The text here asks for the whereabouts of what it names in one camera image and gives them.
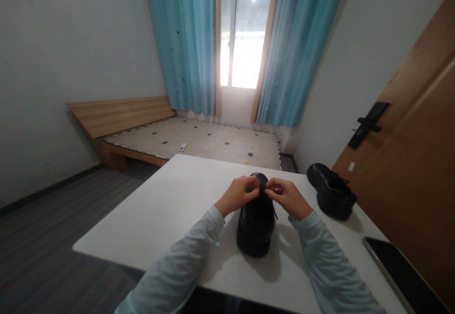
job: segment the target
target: curtain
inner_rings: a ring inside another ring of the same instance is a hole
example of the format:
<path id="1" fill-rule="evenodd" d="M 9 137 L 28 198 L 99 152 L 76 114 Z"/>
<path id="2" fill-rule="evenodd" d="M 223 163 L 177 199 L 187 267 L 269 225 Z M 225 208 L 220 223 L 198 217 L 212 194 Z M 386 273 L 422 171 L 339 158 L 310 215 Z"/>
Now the curtain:
<path id="1" fill-rule="evenodd" d="M 173 109 L 214 114 L 215 0 L 149 0 Z"/>
<path id="2" fill-rule="evenodd" d="M 256 122 L 298 126 L 338 0 L 278 0 Z"/>

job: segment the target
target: door lock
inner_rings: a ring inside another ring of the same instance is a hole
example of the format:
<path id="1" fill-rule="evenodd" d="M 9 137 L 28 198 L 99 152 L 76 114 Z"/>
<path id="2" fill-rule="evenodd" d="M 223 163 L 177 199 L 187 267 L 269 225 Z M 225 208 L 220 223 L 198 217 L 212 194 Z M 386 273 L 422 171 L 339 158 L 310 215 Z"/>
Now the door lock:
<path id="1" fill-rule="evenodd" d="M 379 127 L 376 122 L 382 116 L 389 104 L 390 103 L 388 102 L 376 102 L 366 117 L 359 117 L 357 119 L 357 122 L 360 123 L 360 127 L 358 129 L 352 129 L 355 131 L 355 134 L 349 141 L 348 146 L 357 149 L 370 131 L 379 133 L 382 130 L 382 127 Z"/>

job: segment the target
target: light blue sleeve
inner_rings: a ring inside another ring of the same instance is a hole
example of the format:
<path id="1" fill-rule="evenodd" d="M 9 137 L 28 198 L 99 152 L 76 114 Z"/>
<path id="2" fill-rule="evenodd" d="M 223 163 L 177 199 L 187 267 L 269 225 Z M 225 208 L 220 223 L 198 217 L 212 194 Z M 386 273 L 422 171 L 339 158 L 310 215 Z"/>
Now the light blue sleeve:
<path id="1" fill-rule="evenodd" d="M 178 313 L 195 289 L 205 258 L 217 244 L 224 223 L 212 206 L 183 239 L 150 266 L 115 314 Z"/>
<path id="2" fill-rule="evenodd" d="M 385 313 L 316 212 L 288 219 L 299 233 L 322 313 Z"/>

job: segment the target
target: patterned mattress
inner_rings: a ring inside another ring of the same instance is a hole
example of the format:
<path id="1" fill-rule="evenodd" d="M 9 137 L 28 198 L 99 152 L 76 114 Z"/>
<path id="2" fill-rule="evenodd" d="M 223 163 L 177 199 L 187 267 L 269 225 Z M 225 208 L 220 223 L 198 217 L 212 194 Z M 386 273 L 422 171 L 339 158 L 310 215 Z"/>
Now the patterned mattress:
<path id="1" fill-rule="evenodd" d="M 110 144 L 171 159 L 176 154 L 281 170 L 274 134 L 171 117 L 104 138 Z M 187 144 L 179 152 L 181 144 Z"/>

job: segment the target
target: black leather shoe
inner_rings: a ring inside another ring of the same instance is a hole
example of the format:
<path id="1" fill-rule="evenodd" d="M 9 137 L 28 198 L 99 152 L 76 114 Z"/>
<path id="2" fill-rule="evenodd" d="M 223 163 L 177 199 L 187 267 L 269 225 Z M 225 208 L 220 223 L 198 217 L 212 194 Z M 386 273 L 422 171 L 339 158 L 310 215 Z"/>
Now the black leather shoe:
<path id="1" fill-rule="evenodd" d="M 346 185 L 349 181 L 321 163 L 308 167 L 307 178 L 318 191 L 318 205 L 322 212 L 337 219 L 347 220 L 357 201 L 357 196 Z"/>
<path id="2" fill-rule="evenodd" d="M 237 226 L 237 245 L 241 251 L 252 257 L 263 257 L 270 248 L 270 236 L 275 228 L 273 201 L 264 193 L 267 177 L 253 173 L 259 181 L 259 197 L 240 209 Z"/>

